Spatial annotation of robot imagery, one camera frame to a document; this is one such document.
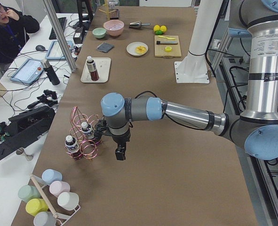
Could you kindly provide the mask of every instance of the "brown tabletop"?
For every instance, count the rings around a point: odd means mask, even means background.
[[[222,112],[214,78],[210,84],[175,81],[174,61],[187,55],[195,19],[192,8],[120,7],[124,32],[97,40],[91,31],[106,21],[105,14],[97,12],[34,169],[39,177],[49,168],[61,172],[71,192],[79,195],[81,209],[67,226],[257,225],[235,146],[212,132],[187,129],[168,119],[137,121],[127,143],[126,161],[116,160],[116,143],[110,137],[102,138],[100,156],[92,162],[75,161],[65,153],[71,109],[77,105],[82,113],[102,116],[100,100],[109,92],[135,97],[151,90],[171,102]],[[151,26],[128,28],[135,21]],[[179,36],[182,58],[154,57],[155,24],[166,25],[166,35]],[[104,41],[115,46],[107,54],[96,50]],[[146,43],[148,52],[141,57],[129,55],[126,46],[134,41]],[[111,58],[108,82],[80,82],[88,55]],[[62,211],[56,199],[50,199]],[[33,217],[24,208],[22,202],[12,225],[32,225]]]

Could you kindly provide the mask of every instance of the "computer mouse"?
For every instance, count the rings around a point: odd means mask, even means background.
[[[35,49],[36,49],[37,51],[41,51],[41,52],[46,51],[46,48],[45,48],[44,46],[42,46],[42,45],[37,45],[37,46],[35,47]]]

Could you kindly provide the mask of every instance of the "man's hand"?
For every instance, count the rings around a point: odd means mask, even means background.
[[[20,19],[20,16],[12,9],[8,9],[6,12],[7,12],[7,16],[10,18],[12,18],[16,21],[18,21]]]

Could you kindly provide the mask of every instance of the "warning label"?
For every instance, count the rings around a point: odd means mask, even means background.
[[[267,34],[252,39],[251,59],[262,56],[278,57],[278,34]]]

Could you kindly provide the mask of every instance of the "cup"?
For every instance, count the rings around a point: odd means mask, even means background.
[[[57,203],[66,210],[74,210],[79,203],[79,196],[73,192],[62,192],[58,198]]]
[[[70,185],[64,181],[54,181],[49,188],[49,191],[55,197],[58,197],[62,192],[69,192]]]
[[[26,212],[32,216],[36,216],[40,212],[48,210],[48,206],[43,199],[31,199],[26,204]]]
[[[43,179],[43,181],[46,182],[47,185],[50,185],[54,181],[61,181],[63,179],[63,176],[60,172],[54,169],[47,169],[43,172],[41,178]]]
[[[31,199],[40,198],[40,193],[35,186],[24,185],[18,190],[18,197],[25,203],[29,202]]]
[[[51,212],[40,212],[33,220],[34,226],[55,226],[56,218]]]

